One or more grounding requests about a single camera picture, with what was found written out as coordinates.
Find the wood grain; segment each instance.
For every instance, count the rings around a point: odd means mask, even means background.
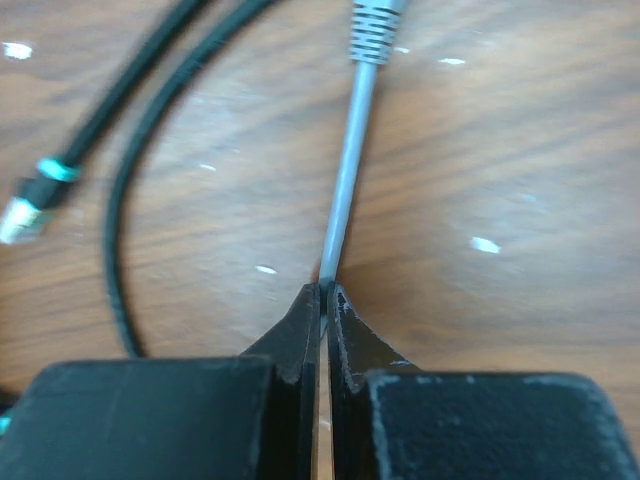
[[[144,100],[233,3],[168,59],[47,235],[0,249],[3,385],[22,389],[51,362],[122,355],[100,270],[109,179]],[[0,41],[34,48],[26,61],[0,58],[3,199],[167,5],[0,0]],[[349,17],[344,1],[284,2],[163,126],[127,244],[154,356],[239,353],[313,274],[353,71]],[[414,1],[403,50],[381,74],[340,272],[361,315],[425,369],[589,375],[636,448],[639,18],[636,0]],[[472,248],[473,237],[500,252]],[[320,478],[330,478],[323,432]]]

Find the gray ethernet cable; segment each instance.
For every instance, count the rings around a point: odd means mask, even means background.
[[[351,58],[357,63],[342,158],[320,263],[319,280],[325,292],[327,285],[336,279],[338,271],[378,66],[385,65],[389,60],[400,16],[406,10],[408,3],[409,0],[355,0],[354,2]]]

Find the black ethernet cable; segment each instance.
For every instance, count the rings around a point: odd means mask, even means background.
[[[102,248],[108,301],[111,305],[114,321],[124,349],[131,357],[145,356],[125,293],[121,255],[123,207],[136,169],[164,115],[195,77],[198,70],[222,51],[225,45],[244,26],[257,18],[267,7],[278,1],[245,0],[214,27],[174,70],[151,100],[134,133],[131,135],[127,149],[122,156],[118,172],[111,187],[104,222]]]
[[[0,243],[18,243],[38,235],[51,218],[51,210],[64,201],[79,180],[83,163],[133,93],[211,1],[180,0],[165,14],[67,146],[58,155],[43,158],[33,178],[20,182],[0,225]]]

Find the cable strain relief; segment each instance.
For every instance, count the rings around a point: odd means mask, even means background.
[[[385,65],[408,0],[356,0],[351,27],[351,59]]]

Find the table surface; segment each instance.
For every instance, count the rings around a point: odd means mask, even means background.
[[[0,379],[122,355],[101,218],[145,99],[37,242],[0,248]],[[167,0],[0,0],[0,195],[55,154]],[[573,371],[640,446],[640,3],[414,1],[380,75],[339,279],[427,370]],[[203,70],[129,203],[153,356],[237,354],[317,269],[350,94],[350,4],[287,1]],[[323,391],[326,393],[323,379]],[[320,476],[329,477],[326,395]]]

